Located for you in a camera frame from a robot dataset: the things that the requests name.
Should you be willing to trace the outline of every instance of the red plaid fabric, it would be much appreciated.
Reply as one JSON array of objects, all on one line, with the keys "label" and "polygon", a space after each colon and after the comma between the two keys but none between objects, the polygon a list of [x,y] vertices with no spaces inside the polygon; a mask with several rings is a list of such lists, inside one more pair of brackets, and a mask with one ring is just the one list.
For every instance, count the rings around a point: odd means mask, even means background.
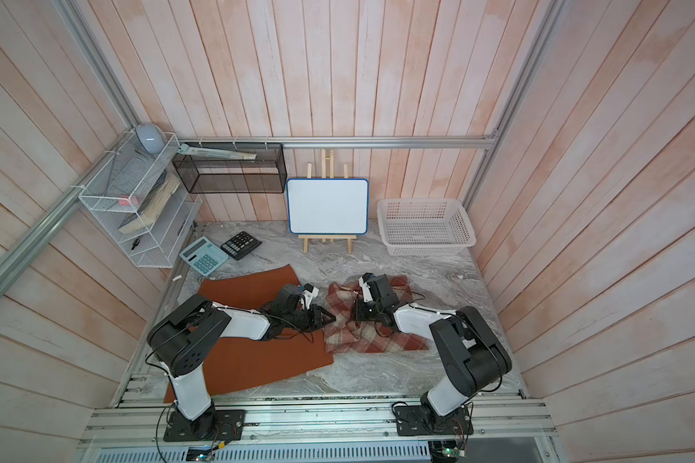
[{"label": "red plaid fabric", "polygon": [[[412,300],[412,292],[406,276],[389,277],[389,283],[402,302]],[[358,282],[340,286],[330,284],[324,308],[334,314],[336,320],[324,327],[324,344],[327,352],[379,353],[403,350],[426,350],[424,338],[414,334],[394,333],[380,323],[352,320],[355,301],[360,296]]]}]

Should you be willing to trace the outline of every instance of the calculator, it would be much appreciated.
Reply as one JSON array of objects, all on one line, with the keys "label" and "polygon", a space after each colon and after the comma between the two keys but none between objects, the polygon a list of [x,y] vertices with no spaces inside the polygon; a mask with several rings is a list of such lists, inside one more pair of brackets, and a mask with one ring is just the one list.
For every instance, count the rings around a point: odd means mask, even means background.
[{"label": "calculator", "polygon": [[180,256],[203,276],[210,275],[229,259],[229,255],[222,252],[205,236],[196,239],[180,253]]},{"label": "calculator", "polygon": [[239,261],[261,244],[262,242],[254,239],[249,233],[241,232],[228,242],[222,244],[222,251]]}]

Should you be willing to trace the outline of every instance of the wooden easel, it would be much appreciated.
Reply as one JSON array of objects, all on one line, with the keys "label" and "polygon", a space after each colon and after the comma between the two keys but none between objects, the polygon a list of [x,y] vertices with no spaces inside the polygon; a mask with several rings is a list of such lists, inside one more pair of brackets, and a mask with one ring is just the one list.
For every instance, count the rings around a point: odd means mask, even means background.
[{"label": "wooden easel", "polygon": [[[343,164],[342,165],[342,171],[344,174],[345,179],[349,179],[350,177],[348,176],[348,165]],[[307,165],[307,174],[306,174],[307,179],[311,179],[311,162]],[[327,151],[322,150],[322,178],[326,179],[327,178]],[[335,154],[330,152],[330,178],[334,179],[335,178]],[[326,242],[326,240],[329,238],[331,242],[335,242],[335,239],[347,239],[347,253],[352,254],[353,253],[353,239],[358,238],[357,235],[298,235],[298,239],[304,239],[304,252],[308,253],[309,252],[309,240],[314,239],[314,238],[321,238],[322,242]]]}]

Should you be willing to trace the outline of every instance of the base mounting plate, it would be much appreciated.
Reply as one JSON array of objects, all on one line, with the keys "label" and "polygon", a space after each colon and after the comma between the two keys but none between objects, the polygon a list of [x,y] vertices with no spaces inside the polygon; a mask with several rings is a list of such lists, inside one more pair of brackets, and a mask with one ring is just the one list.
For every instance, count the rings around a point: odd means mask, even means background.
[{"label": "base mounting plate", "polygon": [[459,407],[443,416],[433,430],[419,419],[423,416],[421,405],[398,406],[394,408],[394,412],[397,414],[397,432],[400,436],[427,436],[428,434],[460,436],[461,431],[466,436],[473,434],[470,416],[464,407]]},{"label": "base mounting plate", "polygon": [[[216,424],[219,428],[219,434],[215,440],[219,441],[238,441],[242,437],[242,425],[244,424],[244,410],[217,410]],[[174,411],[170,414],[170,420],[167,421],[167,430],[164,432],[163,440],[166,442],[183,442],[183,441],[212,441],[214,433],[206,436],[204,439],[199,439],[191,433],[190,421],[188,421],[180,412]]]}]

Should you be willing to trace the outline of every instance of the book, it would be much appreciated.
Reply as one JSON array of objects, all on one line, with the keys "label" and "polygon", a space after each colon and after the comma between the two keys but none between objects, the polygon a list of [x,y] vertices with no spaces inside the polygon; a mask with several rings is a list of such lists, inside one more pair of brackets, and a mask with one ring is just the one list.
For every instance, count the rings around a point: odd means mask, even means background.
[{"label": "book", "polygon": [[180,180],[177,176],[163,172],[157,180],[155,187],[149,191],[147,198],[141,203],[139,212],[131,213],[121,222],[119,231],[126,235],[135,232],[142,227],[152,227],[159,218],[167,201],[178,190]]}]

